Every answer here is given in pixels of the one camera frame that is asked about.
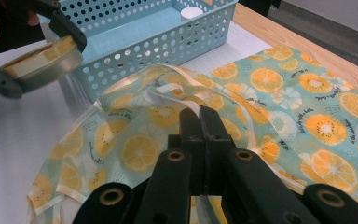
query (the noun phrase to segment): finger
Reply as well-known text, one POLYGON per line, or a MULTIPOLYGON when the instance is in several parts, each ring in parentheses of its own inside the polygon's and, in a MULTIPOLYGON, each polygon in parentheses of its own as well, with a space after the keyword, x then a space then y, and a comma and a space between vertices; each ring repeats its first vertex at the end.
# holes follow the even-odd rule
POLYGON ((28 12, 28 25, 36 26, 37 24, 39 24, 39 17, 37 17, 37 15, 35 13, 33 13, 32 11, 29 11, 28 12))

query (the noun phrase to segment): perforated basket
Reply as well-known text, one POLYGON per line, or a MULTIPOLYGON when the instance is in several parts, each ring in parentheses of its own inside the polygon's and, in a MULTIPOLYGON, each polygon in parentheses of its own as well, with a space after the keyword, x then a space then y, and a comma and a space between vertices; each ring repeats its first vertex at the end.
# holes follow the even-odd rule
POLYGON ((151 63, 181 64, 226 43, 238 0, 67 0, 62 11, 88 39, 76 79, 93 102, 151 63), (181 10, 202 15, 181 21, 181 10))

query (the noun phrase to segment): wooden table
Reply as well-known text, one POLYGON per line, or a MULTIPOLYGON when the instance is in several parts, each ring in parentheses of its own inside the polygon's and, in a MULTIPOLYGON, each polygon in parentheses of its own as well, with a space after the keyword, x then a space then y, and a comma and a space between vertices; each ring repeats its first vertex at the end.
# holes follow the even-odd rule
POLYGON ((237 4, 234 22, 271 46, 285 45, 299 49, 320 62, 327 70, 358 89, 358 66, 293 33, 251 9, 237 4))

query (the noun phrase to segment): fabric cloth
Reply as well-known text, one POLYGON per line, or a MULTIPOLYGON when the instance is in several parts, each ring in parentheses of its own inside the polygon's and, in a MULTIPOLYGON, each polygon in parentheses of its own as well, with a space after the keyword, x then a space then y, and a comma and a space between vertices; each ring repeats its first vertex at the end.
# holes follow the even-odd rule
POLYGON ((256 152, 288 188, 325 183, 358 201, 358 90, 284 46, 207 74, 154 64, 106 91, 51 150, 27 198, 30 218, 61 222, 101 184, 135 187, 151 176, 178 113, 218 111, 237 147, 256 152))

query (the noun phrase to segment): screw hole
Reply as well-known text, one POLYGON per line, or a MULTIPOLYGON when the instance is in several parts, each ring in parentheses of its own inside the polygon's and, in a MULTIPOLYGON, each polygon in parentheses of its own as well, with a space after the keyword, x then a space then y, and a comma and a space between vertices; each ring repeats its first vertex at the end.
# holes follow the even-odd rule
POLYGON ((185 155, 182 152, 173 151, 168 154, 168 160, 170 161, 181 161, 185 158, 185 155))
POLYGON ((339 195, 330 190, 321 189, 318 191, 317 195, 323 203, 328 204, 330 206, 343 207, 345 205, 344 200, 339 195))
POLYGON ((115 205, 124 198, 121 189, 107 189, 100 196, 100 203, 106 206, 115 205))
POLYGON ((286 220, 287 223, 290 224, 301 224, 301 218, 294 213, 288 212, 286 214, 284 214, 284 219, 286 220))
POLYGON ((250 161, 253 158, 252 154, 249 154, 248 152, 244 152, 244 151, 237 151, 235 155, 237 156, 238 159, 242 161, 250 161))

